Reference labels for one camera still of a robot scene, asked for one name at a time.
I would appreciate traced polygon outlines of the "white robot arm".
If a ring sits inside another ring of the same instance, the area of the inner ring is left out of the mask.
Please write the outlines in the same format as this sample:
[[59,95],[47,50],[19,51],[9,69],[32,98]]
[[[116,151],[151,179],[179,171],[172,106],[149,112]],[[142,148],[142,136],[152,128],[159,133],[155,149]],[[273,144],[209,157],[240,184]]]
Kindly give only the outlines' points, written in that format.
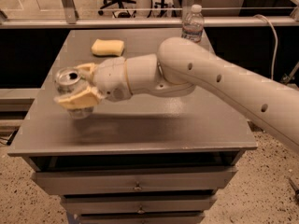
[[201,87],[287,147],[299,149],[299,91],[229,63],[200,45],[167,38],[155,54],[110,58],[59,70],[57,105],[79,111],[137,94],[183,96]]

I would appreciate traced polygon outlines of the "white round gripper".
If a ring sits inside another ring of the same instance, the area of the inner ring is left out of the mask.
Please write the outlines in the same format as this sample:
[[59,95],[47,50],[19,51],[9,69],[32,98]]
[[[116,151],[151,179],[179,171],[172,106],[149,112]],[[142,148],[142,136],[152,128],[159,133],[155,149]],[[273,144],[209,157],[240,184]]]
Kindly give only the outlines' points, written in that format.
[[69,89],[54,98],[64,109],[73,110],[98,105],[102,99],[111,102],[128,100],[132,97],[127,84],[123,57],[111,58],[96,65],[84,63],[76,66],[78,72],[95,87],[87,85]]

